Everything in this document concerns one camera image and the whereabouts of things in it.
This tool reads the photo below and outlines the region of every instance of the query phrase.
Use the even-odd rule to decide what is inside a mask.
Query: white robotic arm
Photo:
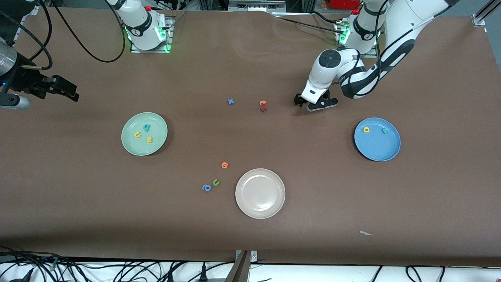
[[[358,99],[370,93],[378,81],[409,54],[421,30],[459,0],[396,0],[389,7],[388,1],[365,1],[360,14],[348,18],[350,28],[346,37],[341,39],[346,48],[327,49],[320,54],[313,64],[305,89],[294,99],[296,105],[309,102],[309,111],[335,106],[337,100],[330,98],[328,88],[336,78],[343,94],[349,98]],[[367,70],[360,54],[370,51],[379,32],[376,21],[381,27],[384,18],[386,49]]]
[[[141,50],[151,50],[163,41],[165,33],[165,15],[149,9],[141,0],[106,0],[117,11],[125,24],[132,43]]]

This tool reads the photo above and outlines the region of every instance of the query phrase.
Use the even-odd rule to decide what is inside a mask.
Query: plate
[[[369,128],[368,133],[364,132],[365,127]],[[379,117],[364,119],[355,129],[358,151],[373,161],[385,162],[394,158],[400,151],[400,142],[397,129],[389,121]]]
[[[285,202],[285,186],[280,177],[267,169],[246,172],[236,184],[235,198],[242,212],[252,218],[276,215]]]
[[[150,125],[147,132],[143,127]],[[122,129],[122,145],[127,152],[136,156],[150,155],[162,147],[167,139],[167,124],[161,116],[153,112],[142,112],[132,118],[124,125]]]

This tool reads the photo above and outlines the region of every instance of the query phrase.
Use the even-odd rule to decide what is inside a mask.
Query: metal mount plate
[[[241,250],[236,251],[235,260],[238,258],[238,256],[240,255],[241,252],[242,252]],[[256,262],[257,260],[258,260],[258,250],[251,250],[250,251],[250,261]]]

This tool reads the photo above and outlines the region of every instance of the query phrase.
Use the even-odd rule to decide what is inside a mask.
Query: green plate
[[[145,124],[150,125],[148,132],[143,128]],[[152,138],[151,143],[147,142],[148,137]],[[166,139],[167,124],[161,116],[153,112],[142,112],[133,116],[122,129],[122,145],[127,152],[136,156],[147,156],[158,151]]]

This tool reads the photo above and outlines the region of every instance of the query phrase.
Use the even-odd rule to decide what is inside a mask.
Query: white plate
[[[265,219],[276,215],[284,205],[285,186],[271,170],[253,169],[240,177],[235,198],[244,214]]]

